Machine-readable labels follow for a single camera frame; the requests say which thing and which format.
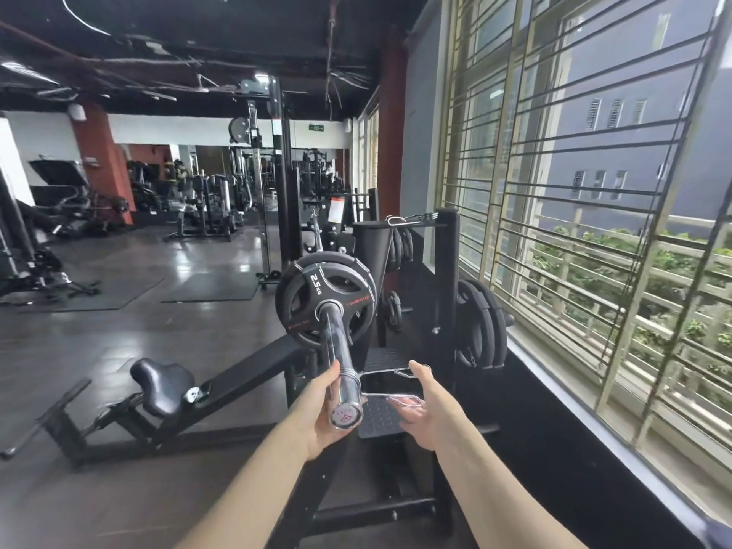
black floor mat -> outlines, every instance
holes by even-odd
[[[19,307],[22,313],[88,312],[92,310],[119,310],[142,296],[162,281],[156,279],[121,278],[108,280],[99,285],[100,293],[94,296],[77,294],[67,301],[36,303]]]
[[[250,272],[197,274],[165,295],[160,302],[251,300],[258,287],[256,274]]]

dark wooden floor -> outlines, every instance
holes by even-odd
[[[260,270],[256,230],[244,231],[233,244],[163,244],[161,234],[138,230],[54,248],[74,279],[164,278],[122,310],[21,314],[0,309],[0,443],[23,433],[82,376],[94,383],[69,412],[86,424],[105,403],[134,392],[128,369],[137,358],[177,361],[200,382],[283,334],[272,290],[249,302],[159,303],[195,273]],[[198,427],[276,422],[285,412],[284,383],[278,377]],[[124,437],[113,427],[98,435],[98,441]],[[14,461],[0,463],[0,547],[172,547],[211,507],[252,450],[236,447],[72,472],[42,433]],[[324,506],[369,500],[366,468],[362,454],[354,453]],[[424,520],[313,537],[301,547],[473,545],[464,528],[453,539],[440,539]]]

black leather seat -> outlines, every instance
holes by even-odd
[[[183,395],[196,385],[193,374],[180,364],[137,360],[130,375],[142,387],[143,408],[158,418],[175,416],[183,407]]]

left arm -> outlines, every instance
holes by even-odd
[[[262,441],[176,549],[261,549],[266,545],[303,465],[348,434],[330,424],[326,397],[339,369],[336,362],[310,382],[288,416]]]

right arm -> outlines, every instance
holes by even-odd
[[[396,406],[417,443],[434,450],[481,549],[586,549],[529,495],[430,369],[409,363],[425,409]]]

